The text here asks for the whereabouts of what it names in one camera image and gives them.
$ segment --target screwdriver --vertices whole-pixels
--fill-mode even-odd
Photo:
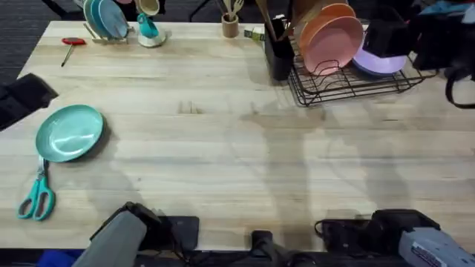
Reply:
[[[66,61],[69,59],[69,56],[71,55],[71,52],[73,51],[73,47],[76,45],[85,45],[86,41],[84,41],[81,38],[76,38],[76,37],[63,38],[61,41],[67,45],[70,45],[68,53],[66,54],[65,60],[61,63],[61,67],[63,67],[66,64]]]

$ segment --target scissor blade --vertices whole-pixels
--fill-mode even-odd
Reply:
[[[45,173],[45,165],[46,165],[46,160],[42,156],[39,156],[39,159],[38,159],[38,174],[44,174]]]

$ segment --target black cup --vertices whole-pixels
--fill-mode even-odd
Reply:
[[[285,30],[283,22],[280,19],[273,19],[271,22],[272,26],[274,26],[275,35],[277,37],[282,35]],[[271,77],[277,81],[286,80],[289,77],[295,56],[289,37],[280,42],[275,42],[272,40],[266,25],[266,40],[264,44]]]
[[[364,38],[363,49],[381,58],[408,55],[412,43],[407,24],[392,7],[375,9]]]

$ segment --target white cup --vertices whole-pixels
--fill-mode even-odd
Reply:
[[[160,11],[159,0],[135,0],[135,5],[140,13],[145,13],[147,16],[155,16]]]

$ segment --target scissor handle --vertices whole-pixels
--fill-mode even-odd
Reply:
[[[35,179],[35,182],[33,183],[33,187],[31,188],[30,193],[23,200],[22,204],[20,204],[20,206],[18,207],[16,216],[19,219],[28,219],[33,216],[33,213],[38,203],[38,188],[39,188],[39,181]]]
[[[39,180],[39,190],[36,196],[36,207],[33,213],[34,220],[46,219],[54,208],[54,192],[48,187],[48,181],[44,175]]]

